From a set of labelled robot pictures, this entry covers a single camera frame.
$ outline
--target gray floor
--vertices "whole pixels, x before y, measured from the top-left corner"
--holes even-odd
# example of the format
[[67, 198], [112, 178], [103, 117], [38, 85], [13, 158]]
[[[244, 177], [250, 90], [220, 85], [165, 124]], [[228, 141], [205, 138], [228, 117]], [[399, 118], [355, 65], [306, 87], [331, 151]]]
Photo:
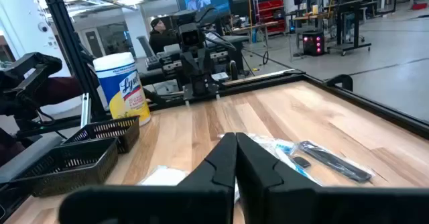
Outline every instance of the gray floor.
[[[423, 14], [429, 14], [429, 9], [403, 10], [368, 20], [361, 26], [360, 35], [365, 36], [365, 42], [372, 43], [370, 52], [361, 48], [347, 52], [346, 56], [331, 52], [291, 60], [290, 52], [298, 51], [292, 35], [270, 38], [269, 57], [319, 79], [352, 74], [356, 93], [429, 121], [429, 18], [416, 19]], [[265, 52], [262, 43], [246, 45], [246, 49], [258, 54]], [[255, 74], [285, 68], [272, 61], [260, 66], [261, 58], [251, 55], [245, 53], [250, 67], [261, 69]]]

